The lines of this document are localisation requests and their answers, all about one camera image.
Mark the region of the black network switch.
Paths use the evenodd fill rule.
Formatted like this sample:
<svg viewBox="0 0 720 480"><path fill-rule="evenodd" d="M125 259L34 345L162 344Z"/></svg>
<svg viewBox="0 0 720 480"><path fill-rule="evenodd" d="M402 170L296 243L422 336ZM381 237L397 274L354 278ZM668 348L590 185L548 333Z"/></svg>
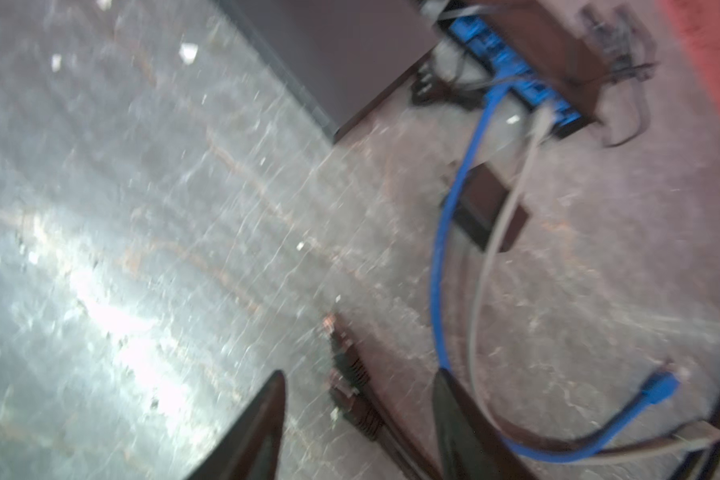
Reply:
<svg viewBox="0 0 720 480"><path fill-rule="evenodd" d="M411 1L217 6L331 143L404 83L440 41Z"/></svg>
<svg viewBox="0 0 720 480"><path fill-rule="evenodd" d="M516 76L511 92L530 109L553 102L558 137L600 120L606 61L544 2L450 1L436 25L489 73Z"/></svg>

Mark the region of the black power adapter with cable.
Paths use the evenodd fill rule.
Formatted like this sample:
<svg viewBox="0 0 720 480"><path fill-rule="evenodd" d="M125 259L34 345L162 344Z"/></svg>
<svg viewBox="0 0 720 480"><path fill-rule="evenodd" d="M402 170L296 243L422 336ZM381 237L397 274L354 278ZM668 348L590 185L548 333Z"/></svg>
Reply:
<svg viewBox="0 0 720 480"><path fill-rule="evenodd" d="M658 67L656 61L657 43L627 3L613 9L613 19L607 20L592 3L581 8L579 16L588 38L600 50L608 68L607 73L590 83L617 85L627 82L633 94L637 112L637 126L634 132L619 141L612 141L610 129L603 121L604 148L618 148L635 140L650 127L652 116L648 105L644 83L651 80Z"/></svg>

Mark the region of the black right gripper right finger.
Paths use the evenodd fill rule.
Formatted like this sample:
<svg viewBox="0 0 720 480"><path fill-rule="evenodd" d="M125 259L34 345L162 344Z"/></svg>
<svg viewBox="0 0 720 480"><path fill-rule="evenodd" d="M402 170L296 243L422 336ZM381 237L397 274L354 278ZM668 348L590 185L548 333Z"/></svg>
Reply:
<svg viewBox="0 0 720 480"><path fill-rule="evenodd" d="M432 408L445 479L536 479L445 368L440 368L434 377Z"/></svg>

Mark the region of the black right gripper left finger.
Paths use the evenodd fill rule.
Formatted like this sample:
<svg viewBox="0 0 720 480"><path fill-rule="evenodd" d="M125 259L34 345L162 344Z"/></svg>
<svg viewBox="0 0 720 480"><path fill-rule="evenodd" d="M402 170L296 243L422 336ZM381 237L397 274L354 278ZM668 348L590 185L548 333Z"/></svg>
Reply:
<svg viewBox="0 0 720 480"><path fill-rule="evenodd" d="M275 370L187 479L275 479L286 405L286 377Z"/></svg>

